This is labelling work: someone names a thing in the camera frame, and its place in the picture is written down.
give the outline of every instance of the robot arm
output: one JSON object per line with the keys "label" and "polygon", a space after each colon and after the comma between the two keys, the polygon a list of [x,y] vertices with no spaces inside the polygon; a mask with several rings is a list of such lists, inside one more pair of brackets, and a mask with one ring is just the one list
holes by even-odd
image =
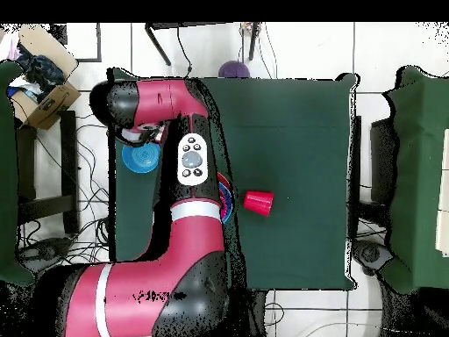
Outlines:
{"label": "robot arm", "polygon": [[227,273],[208,111],[196,82],[105,82],[92,90],[90,104],[126,144],[161,143],[148,211],[153,230],[137,261],[85,265],[68,275],[59,294],[57,337],[209,332],[226,314]]}

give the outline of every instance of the purple ball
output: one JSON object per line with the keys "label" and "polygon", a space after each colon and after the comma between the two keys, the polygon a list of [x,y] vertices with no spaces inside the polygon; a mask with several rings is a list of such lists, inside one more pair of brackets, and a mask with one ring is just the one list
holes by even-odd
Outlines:
{"label": "purple ball", "polygon": [[228,61],[219,70],[218,77],[251,77],[245,63]]}

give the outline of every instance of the table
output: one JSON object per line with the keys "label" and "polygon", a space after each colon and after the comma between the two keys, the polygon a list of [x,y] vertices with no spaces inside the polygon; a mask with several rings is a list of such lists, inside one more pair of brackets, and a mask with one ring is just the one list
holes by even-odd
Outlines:
{"label": "table", "polygon": [[[131,78],[114,69],[116,78]],[[201,80],[217,107],[237,187],[237,220],[247,286],[269,289],[353,288],[345,276],[346,173],[350,91],[355,75],[337,81]],[[211,120],[217,169],[219,123]],[[116,258],[146,250],[156,172],[137,175],[116,142]],[[246,190],[274,193],[268,219],[244,210]]]}
{"label": "table", "polygon": [[389,204],[391,234],[386,240],[396,259],[381,275],[399,293],[449,289],[449,258],[435,248],[449,81],[407,67],[386,96],[394,107],[399,140],[396,190]]}

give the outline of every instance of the white stripe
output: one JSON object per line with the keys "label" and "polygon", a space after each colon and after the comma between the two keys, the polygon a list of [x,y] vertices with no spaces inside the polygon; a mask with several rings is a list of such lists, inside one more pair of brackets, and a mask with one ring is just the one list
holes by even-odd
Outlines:
{"label": "white stripe", "polygon": [[98,279],[98,284],[96,285],[96,298],[95,298],[95,318],[96,327],[98,332],[102,337],[110,337],[108,326],[106,325],[106,284],[108,283],[108,276],[110,270],[112,269],[112,264],[108,263],[104,265],[104,268]]}
{"label": "white stripe", "polygon": [[162,140],[162,134],[164,133],[165,124],[159,129],[158,133],[156,134],[155,140],[157,142],[160,142]]}
{"label": "white stripe", "polygon": [[214,203],[200,200],[178,204],[171,209],[171,212],[172,221],[189,216],[212,217],[221,221],[220,207]]}

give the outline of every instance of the cardboard box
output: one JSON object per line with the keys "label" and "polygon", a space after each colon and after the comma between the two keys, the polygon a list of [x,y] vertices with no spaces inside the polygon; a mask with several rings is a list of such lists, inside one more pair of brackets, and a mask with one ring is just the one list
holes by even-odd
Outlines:
{"label": "cardboard box", "polygon": [[[40,25],[23,25],[18,34],[20,44],[33,55],[45,55],[61,69],[66,78],[64,85],[57,85],[40,104],[35,104],[23,91],[12,96],[16,118],[24,124],[48,129],[60,118],[59,112],[67,110],[81,95],[67,82],[70,74],[78,67],[78,61]],[[0,40],[3,35],[4,32],[0,30]]]}

